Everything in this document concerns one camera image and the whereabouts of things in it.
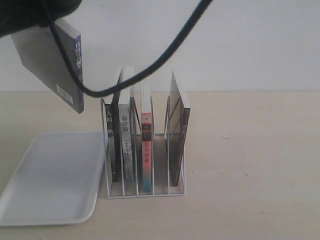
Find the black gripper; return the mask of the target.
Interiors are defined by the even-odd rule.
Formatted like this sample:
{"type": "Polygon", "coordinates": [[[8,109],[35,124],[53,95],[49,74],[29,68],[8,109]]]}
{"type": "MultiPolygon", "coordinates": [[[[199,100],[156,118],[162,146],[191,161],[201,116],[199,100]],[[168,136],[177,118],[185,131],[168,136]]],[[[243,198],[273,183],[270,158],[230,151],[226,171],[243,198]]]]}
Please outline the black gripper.
{"type": "Polygon", "coordinates": [[[48,18],[56,21],[75,12],[81,0],[2,0],[0,2],[0,37],[34,26],[48,26],[48,18]]]}

